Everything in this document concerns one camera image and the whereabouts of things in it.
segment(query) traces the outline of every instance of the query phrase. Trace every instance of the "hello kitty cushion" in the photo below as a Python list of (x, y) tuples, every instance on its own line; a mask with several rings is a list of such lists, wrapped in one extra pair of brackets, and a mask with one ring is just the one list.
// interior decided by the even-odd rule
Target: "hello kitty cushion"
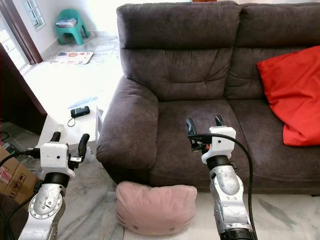
[(150, 187), (123, 181), (116, 196), (119, 224), (138, 234), (175, 234), (186, 229), (196, 215), (197, 189), (193, 186)]

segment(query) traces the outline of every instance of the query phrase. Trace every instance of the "teal plastic chair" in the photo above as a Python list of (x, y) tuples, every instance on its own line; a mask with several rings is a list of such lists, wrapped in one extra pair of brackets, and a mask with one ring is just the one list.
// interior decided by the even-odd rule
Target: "teal plastic chair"
[(75, 18), (77, 20), (77, 24), (74, 27), (56, 26), (56, 30), (58, 32), (59, 37), (59, 43), (61, 45), (65, 44), (63, 39), (64, 34), (72, 34), (78, 45), (84, 44), (84, 40), (81, 35), (81, 30), (84, 31), (84, 34), (87, 38), (89, 38), (89, 32), (87, 31), (84, 21), (81, 19), (79, 13), (75, 9), (65, 9), (62, 12), (60, 12), (58, 19), (60, 18)]

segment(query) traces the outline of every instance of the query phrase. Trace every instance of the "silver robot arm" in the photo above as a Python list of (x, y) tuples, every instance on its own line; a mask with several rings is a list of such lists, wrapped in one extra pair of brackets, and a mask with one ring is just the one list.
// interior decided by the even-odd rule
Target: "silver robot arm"
[(243, 202), (244, 185), (229, 162), (235, 143), (221, 136), (236, 137), (232, 127), (224, 125), (220, 115), (209, 134), (197, 134), (191, 118), (186, 120), (193, 152), (202, 151), (201, 160), (209, 168), (210, 192), (214, 199), (214, 217), (221, 240), (255, 240), (253, 227)]
[(71, 157), (68, 145), (58, 143), (60, 132), (40, 148), (42, 177), (37, 194), (29, 204), (28, 220), (19, 240), (54, 240), (58, 223), (65, 212), (64, 196), (69, 180), (75, 177), (74, 169), (84, 161), (89, 135), (84, 134), (78, 146), (79, 157)]

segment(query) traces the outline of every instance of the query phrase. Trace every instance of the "dark gray fabric sofa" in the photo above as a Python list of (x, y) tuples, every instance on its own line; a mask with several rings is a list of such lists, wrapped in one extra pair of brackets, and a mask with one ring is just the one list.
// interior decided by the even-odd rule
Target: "dark gray fabric sofa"
[[(320, 193), (320, 146), (283, 144), (256, 64), (320, 45), (320, 3), (127, 4), (117, 9), (120, 80), (98, 140), (112, 179), (209, 190), (201, 153), (191, 152), (185, 120), (207, 133), (220, 114), (254, 164), (254, 193)], [(248, 161), (233, 161), (248, 184)]]

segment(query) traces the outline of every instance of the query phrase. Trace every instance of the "white table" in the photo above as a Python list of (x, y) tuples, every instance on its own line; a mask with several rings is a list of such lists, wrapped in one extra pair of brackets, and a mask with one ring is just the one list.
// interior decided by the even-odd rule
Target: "white table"
[[(59, 112), (48, 113), (36, 147), (40, 148), (43, 144), (49, 142), (54, 132), (62, 130), (59, 142), (69, 145), (71, 155), (74, 155), (75, 151), (77, 151), (79, 141), (83, 134), (90, 135), (87, 146), (90, 147), (91, 152), (96, 155), (97, 136), (99, 135), (98, 126), (102, 125), (102, 113), (101, 110), (97, 108), (97, 104), (88, 104), (88, 106), (90, 113), (77, 117), (73, 127), (68, 126), (68, 121), (71, 119), (70, 109), (65, 108)], [(69, 125), (73, 125), (73, 123), (74, 120), (72, 119)]]

